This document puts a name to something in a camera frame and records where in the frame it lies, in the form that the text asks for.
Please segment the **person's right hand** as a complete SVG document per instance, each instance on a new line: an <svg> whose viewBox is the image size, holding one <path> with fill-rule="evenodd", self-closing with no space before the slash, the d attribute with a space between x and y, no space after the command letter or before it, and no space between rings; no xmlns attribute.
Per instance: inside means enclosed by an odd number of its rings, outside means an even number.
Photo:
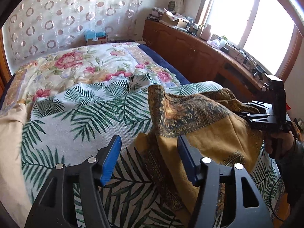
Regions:
<svg viewBox="0 0 304 228"><path fill-rule="evenodd" d="M288 133L267 133L264 138L265 151L270 158L278 160L289 152L295 143L295 137L291 131Z"/></svg>

